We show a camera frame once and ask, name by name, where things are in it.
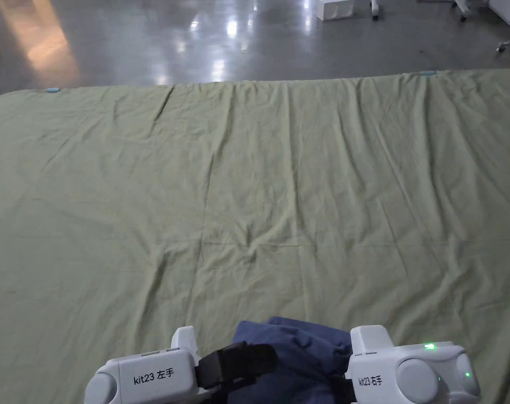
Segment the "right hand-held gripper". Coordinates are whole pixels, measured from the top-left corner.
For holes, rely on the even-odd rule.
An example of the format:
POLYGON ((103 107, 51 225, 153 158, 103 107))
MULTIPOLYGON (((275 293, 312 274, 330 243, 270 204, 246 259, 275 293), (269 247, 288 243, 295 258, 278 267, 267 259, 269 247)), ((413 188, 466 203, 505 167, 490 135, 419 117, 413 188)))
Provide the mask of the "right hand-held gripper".
POLYGON ((479 383, 462 346, 395 346, 382 325, 355 327, 350 336, 347 371, 335 380, 336 403, 479 403, 479 383))

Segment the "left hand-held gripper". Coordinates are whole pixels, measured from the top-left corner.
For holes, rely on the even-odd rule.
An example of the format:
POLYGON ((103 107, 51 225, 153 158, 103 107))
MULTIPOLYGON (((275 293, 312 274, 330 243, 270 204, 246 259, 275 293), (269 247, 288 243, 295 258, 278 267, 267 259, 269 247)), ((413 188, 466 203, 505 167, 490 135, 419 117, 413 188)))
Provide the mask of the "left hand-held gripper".
POLYGON ((178 328, 169 348, 111 359, 88 382, 84 403, 226 403, 240 380, 272 373, 278 356, 270 344, 240 342, 201 358, 192 326, 178 328))

